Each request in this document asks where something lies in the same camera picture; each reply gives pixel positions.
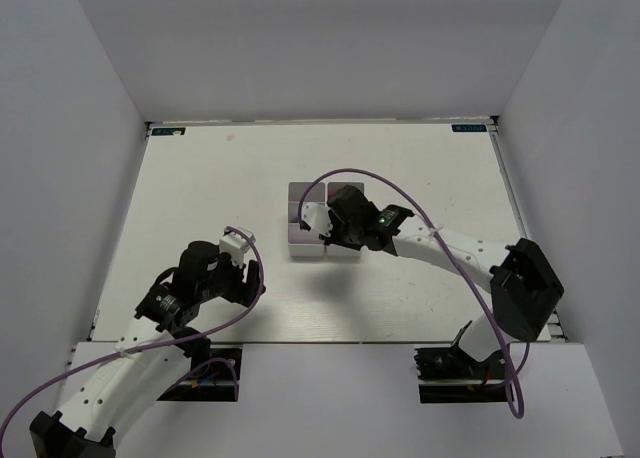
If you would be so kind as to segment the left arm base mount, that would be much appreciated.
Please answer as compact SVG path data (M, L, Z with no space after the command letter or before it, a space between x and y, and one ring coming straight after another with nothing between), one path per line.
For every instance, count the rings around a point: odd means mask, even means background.
M243 347L225 345L212 348L215 361L172 386L158 400L161 402L234 403L240 391Z

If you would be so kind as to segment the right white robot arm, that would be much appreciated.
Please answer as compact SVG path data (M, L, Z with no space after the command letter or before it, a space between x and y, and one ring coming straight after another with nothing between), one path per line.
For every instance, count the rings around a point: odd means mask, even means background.
M536 341L564 295L537 243L521 238L514 245L494 244L436 228L410 209L377 208L352 185L324 204L303 205L301 219L327 246L424 262L488 293L487 311L466 325L452 346L452 366L466 377L477 375L503 346Z

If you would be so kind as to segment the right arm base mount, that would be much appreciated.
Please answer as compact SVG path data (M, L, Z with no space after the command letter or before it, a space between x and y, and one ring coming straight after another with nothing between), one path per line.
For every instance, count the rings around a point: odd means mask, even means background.
M506 364L496 351L483 362L445 347L414 350L421 404L506 403Z

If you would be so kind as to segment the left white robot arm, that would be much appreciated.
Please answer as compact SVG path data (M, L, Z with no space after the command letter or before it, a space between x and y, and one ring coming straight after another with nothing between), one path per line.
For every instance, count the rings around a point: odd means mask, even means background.
M216 243L193 241L160 273L113 353L90 364L90 378L29 432L39 457L113 457L134 424L164 393L217 362L210 334L191 327L203 304L221 298L250 311L265 292L254 235L228 227Z

